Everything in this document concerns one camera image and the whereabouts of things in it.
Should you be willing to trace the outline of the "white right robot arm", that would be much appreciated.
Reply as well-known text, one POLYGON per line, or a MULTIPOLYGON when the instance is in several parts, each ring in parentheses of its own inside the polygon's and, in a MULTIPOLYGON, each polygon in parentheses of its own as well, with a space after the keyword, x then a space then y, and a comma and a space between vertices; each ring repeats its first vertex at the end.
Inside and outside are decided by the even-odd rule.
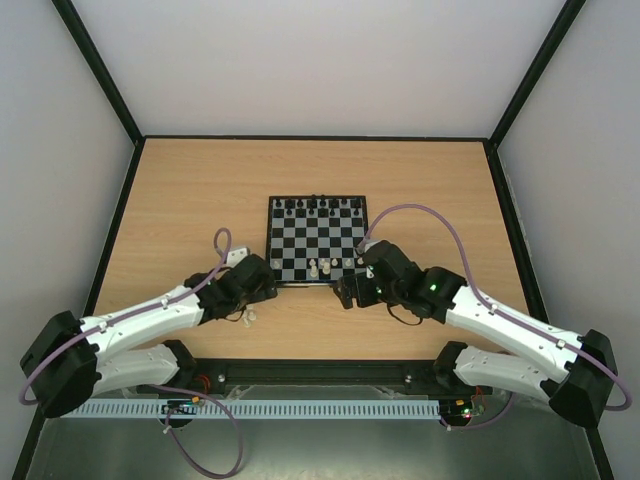
POLYGON ((597 330, 580 335, 540 322, 448 269, 420 268, 386 240, 367 245, 358 261, 362 271, 333 286, 344 308, 400 306, 420 321, 464 329, 502 347, 491 353, 448 342, 433 366, 443 389, 498 388, 534 398, 574 425, 599 424, 617 373, 606 335, 597 330))

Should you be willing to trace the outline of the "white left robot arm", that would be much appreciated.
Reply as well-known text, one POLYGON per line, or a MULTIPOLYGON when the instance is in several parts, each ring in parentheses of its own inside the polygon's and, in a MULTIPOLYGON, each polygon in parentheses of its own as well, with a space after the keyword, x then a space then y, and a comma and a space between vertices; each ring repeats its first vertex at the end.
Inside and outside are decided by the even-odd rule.
POLYGON ((58 418, 112 390, 146 384, 184 388, 196 367, 188 349, 176 340, 149 349, 144 343, 226 319, 276 295, 269 263, 249 254, 119 312, 83 318, 60 312, 20 361, 32 401, 45 417, 58 418))

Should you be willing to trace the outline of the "black chess pieces row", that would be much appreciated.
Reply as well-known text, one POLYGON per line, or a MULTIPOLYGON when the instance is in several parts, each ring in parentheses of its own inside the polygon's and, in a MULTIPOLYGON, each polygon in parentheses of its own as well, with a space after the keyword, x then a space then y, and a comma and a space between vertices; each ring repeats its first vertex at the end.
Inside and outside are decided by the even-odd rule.
POLYGON ((361 218, 367 216, 363 195, 282 195, 268 200, 268 216, 289 218, 361 218))

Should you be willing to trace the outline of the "black and silver chessboard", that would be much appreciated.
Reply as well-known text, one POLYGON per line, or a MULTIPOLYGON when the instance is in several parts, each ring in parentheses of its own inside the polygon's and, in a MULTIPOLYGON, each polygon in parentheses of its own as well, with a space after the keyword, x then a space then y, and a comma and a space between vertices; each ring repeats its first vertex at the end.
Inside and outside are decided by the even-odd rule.
POLYGON ((266 259, 281 286, 309 286, 333 284, 343 275, 363 273, 364 263, 356 247, 369 228, 368 212, 361 218, 289 218, 268 216, 266 228, 266 259), (331 260, 338 260, 337 266, 331 260), (345 259, 351 266, 344 266, 345 259), (273 268, 278 260, 281 268, 273 268), (328 276, 322 274, 325 263, 331 266, 328 276), (316 265, 318 277, 310 276, 310 268, 316 265))

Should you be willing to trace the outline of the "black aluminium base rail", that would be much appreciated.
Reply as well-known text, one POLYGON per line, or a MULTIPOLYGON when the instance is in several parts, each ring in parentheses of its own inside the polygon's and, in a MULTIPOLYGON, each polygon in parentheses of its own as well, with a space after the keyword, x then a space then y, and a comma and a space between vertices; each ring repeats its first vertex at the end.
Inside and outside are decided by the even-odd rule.
POLYGON ((373 386, 407 395, 465 398, 477 388, 495 389, 547 400, 556 383, 519 358, 481 354, 460 378, 449 353, 435 360, 240 360, 196 359, 162 384, 209 394, 227 394, 236 386, 373 386))

